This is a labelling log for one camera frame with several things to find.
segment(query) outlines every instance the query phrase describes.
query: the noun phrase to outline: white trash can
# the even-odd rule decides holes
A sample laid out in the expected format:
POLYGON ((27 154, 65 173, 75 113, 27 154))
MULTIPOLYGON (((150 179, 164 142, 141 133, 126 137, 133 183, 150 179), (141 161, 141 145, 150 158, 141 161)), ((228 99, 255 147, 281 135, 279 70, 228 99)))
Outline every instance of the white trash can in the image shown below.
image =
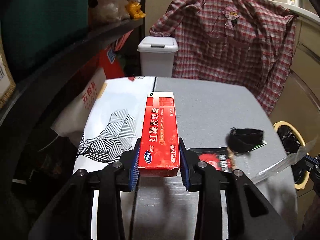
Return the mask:
POLYGON ((172 37, 147 36, 138 46, 143 76, 171 77, 178 44, 172 37))

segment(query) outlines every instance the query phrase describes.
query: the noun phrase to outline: gray table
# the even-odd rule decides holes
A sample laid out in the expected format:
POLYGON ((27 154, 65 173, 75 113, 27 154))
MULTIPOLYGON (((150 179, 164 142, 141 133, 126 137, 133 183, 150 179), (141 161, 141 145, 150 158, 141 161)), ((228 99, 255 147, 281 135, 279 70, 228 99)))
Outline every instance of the gray table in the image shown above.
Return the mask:
MULTIPOLYGON (((157 78, 155 91, 172 91, 178 135, 186 148, 226 146, 231 127, 264 130, 267 145, 235 158, 237 168, 252 178, 285 157, 272 124, 254 96, 245 88, 223 83, 157 78)), ((297 200, 291 169, 257 184, 295 233, 297 200)), ((141 177, 133 220, 133 240, 192 240, 196 226, 198 193, 189 193, 181 176, 141 177)), ((225 198, 222 195, 223 238, 228 238, 225 198)))

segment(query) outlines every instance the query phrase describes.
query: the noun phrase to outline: brand logo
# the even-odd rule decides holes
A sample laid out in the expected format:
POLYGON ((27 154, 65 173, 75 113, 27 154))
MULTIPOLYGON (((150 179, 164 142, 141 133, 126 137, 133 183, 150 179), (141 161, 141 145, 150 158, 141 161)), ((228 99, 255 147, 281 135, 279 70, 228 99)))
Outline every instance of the brand logo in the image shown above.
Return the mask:
POLYGON ((116 59, 116 54, 115 54, 115 52, 113 51, 113 49, 110 48, 110 49, 107 51, 107 57, 108 57, 110 63, 113 64, 113 62, 114 62, 115 59, 116 59))
POLYGON ((146 163, 150 164, 152 161, 152 156, 151 153, 149 151, 146 151, 144 153, 144 160, 146 161, 146 163))

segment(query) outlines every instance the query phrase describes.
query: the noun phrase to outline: black and white geometric pattern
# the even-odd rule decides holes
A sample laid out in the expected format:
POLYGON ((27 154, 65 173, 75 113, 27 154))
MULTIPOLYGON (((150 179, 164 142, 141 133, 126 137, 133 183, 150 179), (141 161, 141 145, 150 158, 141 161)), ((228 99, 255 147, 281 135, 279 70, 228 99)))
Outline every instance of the black and white geometric pattern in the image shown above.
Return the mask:
POLYGON ((132 148, 132 138, 135 137, 137 120, 127 109, 113 112, 105 129, 92 139, 80 141, 78 155, 83 155, 97 162, 112 163, 120 159, 124 151, 132 148))

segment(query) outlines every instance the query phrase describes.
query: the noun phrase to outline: plaid shirt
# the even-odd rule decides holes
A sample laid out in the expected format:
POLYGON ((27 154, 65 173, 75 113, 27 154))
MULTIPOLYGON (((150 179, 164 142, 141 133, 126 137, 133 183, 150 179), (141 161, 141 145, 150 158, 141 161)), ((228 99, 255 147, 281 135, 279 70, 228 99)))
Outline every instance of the plaid shirt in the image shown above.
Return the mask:
POLYGON ((172 0, 150 34, 177 40, 172 77, 245 86, 270 114, 290 71, 295 21, 267 0, 172 0))

